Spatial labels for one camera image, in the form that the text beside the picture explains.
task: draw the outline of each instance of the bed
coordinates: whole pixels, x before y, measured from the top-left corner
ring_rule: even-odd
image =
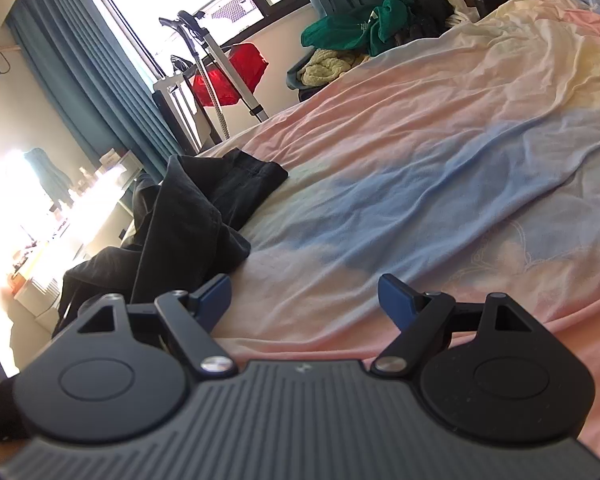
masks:
[[[214,330],[238,361],[368,362],[397,335],[384,272],[458,301],[504,291],[592,372],[580,438],[600,456],[600,14],[510,1],[206,156],[234,147],[289,171],[241,231]]]

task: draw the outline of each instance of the ribbed gray panel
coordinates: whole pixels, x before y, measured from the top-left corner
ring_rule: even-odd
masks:
[[[358,362],[251,362],[198,387],[179,416],[107,448],[35,440],[7,464],[14,480],[596,480],[575,440],[497,449],[455,436],[409,387]]]

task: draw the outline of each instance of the pile of clothes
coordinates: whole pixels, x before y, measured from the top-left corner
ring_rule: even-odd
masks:
[[[300,100],[370,57],[419,38],[437,38],[461,23],[476,22],[475,7],[464,0],[385,0],[312,23],[302,33],[302,46],[316,47],[311,59],[296,73],[310,89]]]

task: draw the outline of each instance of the metal screw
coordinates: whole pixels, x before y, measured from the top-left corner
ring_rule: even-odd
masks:
[[[377,359],[374,366],[385,374],[397,374],[407,367],[407,361],[395,355],[387,355]]]
[[[223,355],[212,355],[203,359],[200,367],[210,374],[222,374],[234,367],[234,362]]]

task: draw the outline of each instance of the black cable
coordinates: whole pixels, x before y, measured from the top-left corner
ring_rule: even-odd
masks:
[[[6,70],[6,72],[2,72],[0,70],[0,74],[7,74],[7,73],[9,73],[11,71],[11,63],[9,63],[9,60],[4,56],[3,53],[0,52],[0,55],[2,56],[2,59],[5,60],[5,62],[7,63],[7,67],[8,67],[7,70]]]

